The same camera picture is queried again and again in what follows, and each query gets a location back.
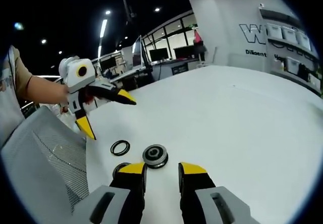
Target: desk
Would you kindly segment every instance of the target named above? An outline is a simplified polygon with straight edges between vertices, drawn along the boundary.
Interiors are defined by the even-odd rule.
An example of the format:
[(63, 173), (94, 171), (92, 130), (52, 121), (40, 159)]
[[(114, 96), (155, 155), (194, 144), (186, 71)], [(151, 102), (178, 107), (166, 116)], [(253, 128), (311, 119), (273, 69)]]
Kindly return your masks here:
[[(148, 170), (142, 224), (183, 223), (178, 163), (207, 169), (251, 208), (261, 224), (286, 224), (317, 180), (323, 155), (323, 101), (289, 80), (241, 68), (209, 66), (137, 89), (137, 105), (92, 111), (97, 141), (87, 141), (89, 191), (109, 185), (121, 162), (142, 161), (162, 144), (169, 162)], [(117, 140), (130, 151), (110, 154)]]
[(152, 66), (152, 77), (155, 81), (173, 76), (173, 68), (187, 66), (187, 70), (196, 69), (199, 59), (170, 60)]
[(118, 76), (118, 77), (116, 77), (116, 78), (114, 78), (114, 79), (111, 79), (111, 80), (110, 80), (110, 82), (111, 82), (111, 83), (115, 83), (115, 82), (117, 82), (117, 81), (119, 81), (119, 80), (122, 80), (122, 79), (124, 79), (124, 78), (130, 77), (130, 76), (132, 76), (132, 75), (139, 74), (139, 73), (141, 73), (141, 72), (145, 71), (145, 69), (146, 69), (146, 66), (141, 67), (141, 68), (139, 68), (139, 69), (132, 69), (132, 70), (129, 70), (129, 71), (127, 71), (127, 72), (123, 73), (122, 75), (120, 75), (120, 76)]
[(308, 90), (312, 91), (313, 93), (317, 94), (318, 96), (321, 96), (321, 91), (318, 87), (316, 87), (315, 85), (306, 82), (305, 80), (301, 79), (300, 77), (291, 74), (289, 72), (286, 71), (282, 71), (282, 70), (272, 70), (271, 74), (282, 77), (284, 79), (288, 79), (291, 80), (299, 85), (302, 85), (303, 87), (307, 88)]

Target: sleeve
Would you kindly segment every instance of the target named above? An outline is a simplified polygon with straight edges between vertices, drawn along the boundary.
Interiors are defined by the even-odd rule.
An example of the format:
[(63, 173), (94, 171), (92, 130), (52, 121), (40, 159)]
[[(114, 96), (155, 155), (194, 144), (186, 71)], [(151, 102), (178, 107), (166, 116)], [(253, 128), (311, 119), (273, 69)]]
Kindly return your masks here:
[(26, 95), (27, 86), (32, 74), (23, 64), (18, 49), (14, 49), (15, 62), (16, 62), (16, 94), (18, 97), (23, 98)]

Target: computer monitor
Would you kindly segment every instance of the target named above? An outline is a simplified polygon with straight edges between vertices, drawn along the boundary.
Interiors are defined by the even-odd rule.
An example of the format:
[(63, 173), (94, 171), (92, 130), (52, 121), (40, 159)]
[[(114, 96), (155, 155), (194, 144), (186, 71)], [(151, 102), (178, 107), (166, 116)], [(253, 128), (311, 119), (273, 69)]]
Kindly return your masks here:
[(102, 61), (100, 64), (101, 64), (101, 69), (104, 72), (106, 69), (115, 67), (117, 65), (117, 62), (115, 57), (111, 57), (107, 60)]
[(169, 58), (167, 48), (150, 50), (149, 53), (152, 62), (165, 60)]
[(141, 66), (141, 36), (132, 45), (132, 66)]
[(195, 47), (193, 45), (175, 48), (174, 51), (177, 59), (191, 59), (195, 55)]

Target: dark ceiling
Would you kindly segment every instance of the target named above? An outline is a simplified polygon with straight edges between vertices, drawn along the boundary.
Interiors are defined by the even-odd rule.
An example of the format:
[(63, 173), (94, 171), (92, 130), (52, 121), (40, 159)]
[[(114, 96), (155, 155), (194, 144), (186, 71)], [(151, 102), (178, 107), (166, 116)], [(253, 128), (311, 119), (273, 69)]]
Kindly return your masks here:
[(102, 55), (133, 44), (172, 17), (190, 10), (189, 0), (127, 0), (134, 23), (127, 22), (123, 0), (15, 0), (14, 20), (25, 29), (18, 31), (14, 46), (26, 67), (35, 75), (58, 75), (62, 58), (78, 55), (97, 57), (101, 23), (110, 10), (102, 43)]

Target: person's arm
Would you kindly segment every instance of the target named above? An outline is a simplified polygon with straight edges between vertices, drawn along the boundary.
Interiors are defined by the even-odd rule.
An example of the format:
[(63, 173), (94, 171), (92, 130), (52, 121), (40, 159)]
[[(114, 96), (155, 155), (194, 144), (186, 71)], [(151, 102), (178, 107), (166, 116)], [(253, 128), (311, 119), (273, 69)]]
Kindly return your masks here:
[(43, 104), (67, 102), (67, 87), (44, 78), (32, 76), (26, 88), (27, 99)]
[(67, 102), (67, 87), (44, 78), (33, 76), (24, 66), (15, 48), (16, 93), (19, 97), (35, 103), (58, 104)]

